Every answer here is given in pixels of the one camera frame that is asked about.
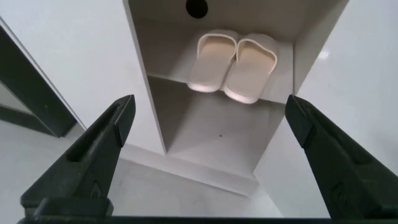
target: white tile floor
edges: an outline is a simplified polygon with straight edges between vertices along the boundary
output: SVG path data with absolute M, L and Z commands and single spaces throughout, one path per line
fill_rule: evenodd
M 57 139 L 0 121 L 0 216 L 15 223 L 24 213 L 19 197 L 75 139 Z M 232 194 L 156 169 L 120 160 L 109 198 L 114 215 L 281 217 L 262 191 Z

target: slipper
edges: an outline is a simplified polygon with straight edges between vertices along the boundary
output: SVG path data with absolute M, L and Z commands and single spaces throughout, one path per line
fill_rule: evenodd
M 219 90 L 236 53 L 239 34 L 231 30 L 212 30 L 200 37 L 198 53 L 192 68 L 189 88 L 211 93 Z
M 255 103 L 275 69 L 277 53 L 278 43 L 265 34 L 249 34 L 241 39 L 236 62 L 223 87 L 225 94 L 241 103 Z

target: slide sandal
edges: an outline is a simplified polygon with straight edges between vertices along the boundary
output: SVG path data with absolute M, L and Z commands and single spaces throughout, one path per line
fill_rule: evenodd
M 192 90 L 211 93 L 219 90 L 234 60 L 239 34 L 212 30 L 200 37 L 195 64 L 188 80 Z
M 249 34 L 238 42 L 236 62 L 226 77 L 224 92 L 241 103 L 255 103 L 277 64 L 278 43 L 265 34 Z

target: circular hole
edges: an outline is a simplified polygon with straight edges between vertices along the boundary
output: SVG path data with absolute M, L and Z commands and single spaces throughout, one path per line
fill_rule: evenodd
M 196 19 L 203 18 L 208 11 L 206 0 L 187 0 L 185 8 L 188 14 Z

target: robotic arm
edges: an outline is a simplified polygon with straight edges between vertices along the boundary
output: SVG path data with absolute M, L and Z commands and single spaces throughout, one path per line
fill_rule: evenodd
M 112 217 L 107 196 L 135 111 L 134 96 L 116 100 L 22 195 L 20 223 L 398 223 L 398 177 L 316 107 L 293 95 L 285 117 L 331 220 Z

